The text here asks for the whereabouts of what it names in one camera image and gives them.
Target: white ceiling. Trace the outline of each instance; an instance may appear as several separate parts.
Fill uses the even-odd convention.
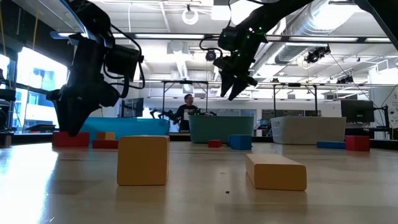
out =
[[[25,10],[31,14],[35,14],[36,3],[32,0],[13,0],[22,6]],[[59,0],[40,0],[39,6],[40,14],[39,19],[55,30],[60,32],[71,32],[79,31],[79,28],[72,18],[72,15],[66,10],[66,8],[60,3]],[[97,6],[102,8],[111,18],[114,25],[119,27],[121,30],[127,32],[129,30],[128,23],[128,7],[130,4],[106,4],[103,2],[95,2]],[[208,14],[211,13],[211,3],[206,2],[206,6],[192,8],[199,9]],[[164,5],[166,10],[185,9],[184,5],[180,6],[169,6]],[[131,5],[130,16],[131,16],[131,32],[174,32],[174,33],[220,33],[228,21],[214,21],[211,20],[211,16],[204,13],[199,13],[199,20],[194,25],[188,25],[182,21],[182,10],[181,11],[166,11],[165,17],[169,23],[170,30],[167,30],[165,18],[160,11],[158,4],[133,4]],[[374,20],[374,18],[367,12],[356,12],[345,24],[337,28],[332,35],[381,35],[385,34]],[[173,62],[160,62],[159,58],[167,57],[167,41],[159,40],[141,40],[139,43],[142,46],[143,53],[146,56],[146,73],[170,73],[171,70],[176,70],[176,64]],[[188,42],[190,46],[199,44],[198,41]],[[215,45],[216,42],[206,42],[205,45]],[[351,68],[356,65],[364,65],[363,62],[370,60],[373,57],[380,57],[383,55],[398,55],[397,50],[392,45],[358,45],[358,44],[331,44],[331,51],[333,55],[336,55],[336,59],[341,63],[341,66]],[[189,70],[207,70],[213,71],[214,66],[208,63],[203,58],[188,61],[187,67]],[[361,62],[356,62],[357,56],[363,56]],[[306,70],[299,66],[286,67],[282,72],[289,76],[305,77],[329,77],[341,72],[339,66],[333,65],[334,60],[331,57],[324,58],[319,64]],[[358,77],[364,77],[367,73],[366,70],[356,71]]]

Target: red block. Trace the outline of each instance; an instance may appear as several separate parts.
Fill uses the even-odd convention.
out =
[[[66,131],[52,133],[53,147],[84,147],[90,144],[90,133],[78,133],[70,137]]]
[[[93,149],[117,149],[119,141],[117,140],[94,140]]]
[[[346,149],[369,152],[371,150],[369,136],[346,136]]]
[[[223,143],[221,140],[210,140],[209,141],[209,147],[221,147]]]

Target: person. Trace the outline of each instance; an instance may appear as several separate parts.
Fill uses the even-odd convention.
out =
[[[185,104],[181,105],[177,112],[176,117],[181,121],[180,123],[180,132],[181,133],[189,133],[189,120],[188,113],[194,112],[198,108],[193,105],[193,96],[192,94],[187,94],[184,96]]]

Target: wooden table surface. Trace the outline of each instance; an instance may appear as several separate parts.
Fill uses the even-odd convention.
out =
[[[1,149],[0,223],[398,223],[397,151],[254,143],[307,166],[291,192],[254,189],[247,151],[170,144],[168,183],[149,187],[118,187],[115,150]]]

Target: ceiling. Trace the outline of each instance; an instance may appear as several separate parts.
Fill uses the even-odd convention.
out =
[[[35,15],[37,9],[36,1],[32,0],[13,0],[25,10]],[[60,32],[77,32],[79,27],[72,18],[70,12],[60,3],[59,0],[40,0],[39,19],[55,30]],[[173,32],[173,33],[199,33],[199,34],[218,34],[221,32],[228,21],[215,21],[211,19],[211,8],[213,0],[191,1],[191,8],[197,9],[199,12],[198,22],[194,25],[188,25],[182,21],[182,12],[186,8],[184,4],[171,5],[177,1],[164,2],[165,16],[161,11],[161,3],[156,1],[141,1],[140,4],[126,3],[109,3],[95,1],[95,4],[102,8],[111,18],[112,23],[119,27],[122,31],[129,31],[128,10],[130,6],[131,32]],[[367,12],[355,12],[351,18],[342,26],[334,30],[331,35],[376,35],[385,36],[374,18]],[[167,59],[167,43],[166,40],[140,40],[142,51],[145,55],[146,62],[144,71],[147,79],[156,79],[161,74],[170,74],[172,70],[177,69],[177,64],[172,59]],[[119,44],[129,45],[128,41],[120,41]],[[198,41],[188,41],[191,47],[198,46]],[[215,46],[216,42],[208,41],[207,46]],[[397,50],[390,44],[330,44],[332,54],[339,62],[343,69],[352,68],[354,78],[357,80],[365,80],[368,74],[367,68],[374,66],[374,63],[380,61],[386,55],[398,55]],[[203,70],[213,72],[214,66],[211,62],[206,62],[205,53],[200,50],[191,50],[194,54],[192,60],[186,62],[188,70]],[[341,73],[341,68],[336,65],[334,59],[330,56],[322,59],[318,64],[304,69],[302,66],[302,58],[298,58],[293,62],[295,66],[285,67],[281,72],[283,76],[279,77],[287,82],[304,82],[305,77],[311,77],[313,82],[325,82],[333,75]]]

